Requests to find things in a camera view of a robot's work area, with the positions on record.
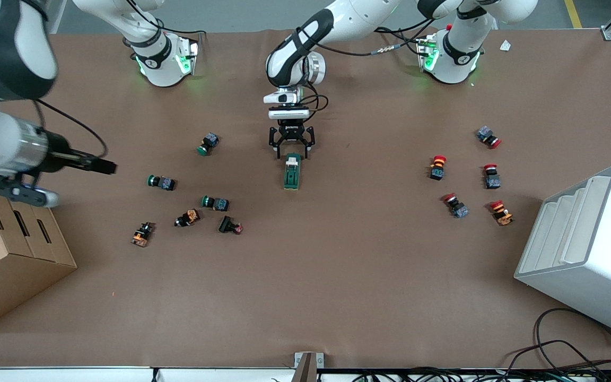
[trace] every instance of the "green block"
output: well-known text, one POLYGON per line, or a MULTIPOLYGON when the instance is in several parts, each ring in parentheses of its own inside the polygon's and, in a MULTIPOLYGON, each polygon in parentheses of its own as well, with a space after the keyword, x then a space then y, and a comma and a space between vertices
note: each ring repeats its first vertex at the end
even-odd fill
POLYGON ((301 176, 301 155, 291 153, 286 155, 286 166, 284 167, 284 189, 299 189, 299 177, 301 176))

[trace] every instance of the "brown table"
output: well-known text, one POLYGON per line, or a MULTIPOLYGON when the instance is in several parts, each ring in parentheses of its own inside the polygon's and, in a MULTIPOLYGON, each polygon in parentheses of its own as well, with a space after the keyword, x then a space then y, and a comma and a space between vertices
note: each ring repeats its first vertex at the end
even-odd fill
MULTIPOLYGON (((331 104, 312 119, 301 189, 287 192, 262 104, 265 57, 284 36, 211 34, 204 75, 171 89, 138 74, 119 36, 53 36, 48 101, 99 131, 119 169, 42 177, 63 197, 55 214, 80 268, 0 319, 0 366, 277 367, 317 350, 329 367, 501 367, 533 344, 534 320, 560 303, 512 274, 540 201, 611 165, 611 42, 597 30, 494 31, 458 85, 419 73, 406 50, 324 53, 318 90, 331 104), (503 140, 496 150, 474 138, 485 124, 503 140), (221 143, 202 158, 208 131, 221 143), (426 177, 436 154, 448 157, 440 182, 426 177), (498 191, 483 189, 488 162, 498 191), (150 174, 179 188, 146 187, 150 174), (451 192, 467 218, 440 201, 451 192), (204 194, 230 199, 241 236, 216 232, 223 213, 199 208, 204 194), (509 227, 485 208, 499 198, 517 218, 509 227), (192 207, 204 218, 173 227, 192 207), (158 227, 142 249, 129 239, 145 221, 158 227)), ((29 102, 7 110, 34 118, 29 102)), ((46 118, 74 147, 99 150, 46 118)), ((558 337, 611 358, 607 336, 577 317, 548 318, 543 338, 558 337)), ((536 354, 517 365, 544 366, 536 354)))

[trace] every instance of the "small toy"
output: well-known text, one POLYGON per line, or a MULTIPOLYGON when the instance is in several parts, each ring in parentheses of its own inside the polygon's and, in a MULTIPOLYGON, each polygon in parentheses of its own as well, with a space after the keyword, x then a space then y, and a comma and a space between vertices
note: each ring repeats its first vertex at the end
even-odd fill
POLYGON ((490 146, 490 149, 495 149, 501 143, 501 140, 494 137, 494 133, 492 133, 492 130, 487 126, 482 126, 480 130, 477 131, 477 138, 483 141, 485 145, 490 146))
POLYGON ((147 178, 147 184, 150 187, 159 187, 167 191, 173 191, 176 186, 176 181, 168 177, 149 176, 147 178))
POLYGON ((299 177, 301 176, 301 155, 287 154, 286 167, 284 168, 284 189, 299 189, 299 177))
POLYGON ((463 218, 468 215, 468 207, 456 199, 456 194, 451 193, 444 197, 444 201, 451 208, 451 213, 457 218, 463 218))
POLYGON ((499 225, 507 225, 515 220, 509 210, 504 208, 504 202, 502 201, 490 203, 490 208, 494 211, 494 219, 499 225))
POLYGON ((497 189, 501 187, 501 179, 496 171, 496 164, 485 164, 485 188, 497 189))
POLYGON ((202 144, 197 147, 197 153, 202 157, 209 155, 209 151, 212 147, 216 147, 219 144, 219 137, 214 133, 208 133, 202 140, 202 144))
POLYGON ((230 216, 223 216, 223 220, 221 220, 221 225, 219 225, 219 231, 222 233, 226 232, 235 232, 235 235, 239 235, 242 233, 242 230, 245 229, 242 227, 241 223, 233 223, 232 218, 230 216))
POLYGON ((152 228, 151 222, 141 223, 141 228, 134 232, 134 237, 131 239, 131 242, 139 247, 145 247, 147 245, 147 240, 152 233, 152 228))
POLYGON ((199 219, 201 219, 201 217, 199 217, 199 213, 197 213, 197 210, 187 210, 184 215, 176 219, 176 221, 174 222, 174 227, 189 227, 194 222, 197 222, 197 220, 199 219))
POLYGON ((228 205, 230 205, 230 202, 226 199, 210 198, 206 195, 204 195, 204 198, 202 198, 202 206, 205 206, 206 208, 213 208, 214 211, 227 211, 228 205))
POLYGON ((442 180, 444 176, 444 163, 447 158, 442 155, 435 155, 433 158, 433 164, 431 165, 431 179, 442 180))

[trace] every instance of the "white plastic container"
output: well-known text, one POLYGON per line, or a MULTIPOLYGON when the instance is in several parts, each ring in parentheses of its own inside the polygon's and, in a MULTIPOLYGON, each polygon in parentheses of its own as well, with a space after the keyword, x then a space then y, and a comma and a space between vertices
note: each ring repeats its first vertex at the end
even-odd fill
POLYGON ((611 167, 543 202, 514 277, 611 327, 611 167))

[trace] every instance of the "gray floor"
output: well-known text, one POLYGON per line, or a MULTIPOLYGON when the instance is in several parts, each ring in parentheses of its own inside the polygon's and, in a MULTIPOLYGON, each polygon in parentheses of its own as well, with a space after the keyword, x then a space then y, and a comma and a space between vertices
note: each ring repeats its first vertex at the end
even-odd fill
MULTIPOLYGON (((152 13, 173 29, 204 29, 208 32, 253 32, 263 29, 293 29, 331 0, 167 0, 152 13)), ((599 27, 611 18, 611 1, 574 0, 584 28, 599 27)), ((389 28, 406 27, 422 19, 413 0, 405 0, 386 21, 389 28)), ((437 20, 444 27, 453 16, 437 20)), ((534 13, 516 25, 501 29, 566 29, 572 22, 564 0, 539 0, 534 13)), ((81 12, 68 0, 59 33, 116 33, 109 24, 81 12)))

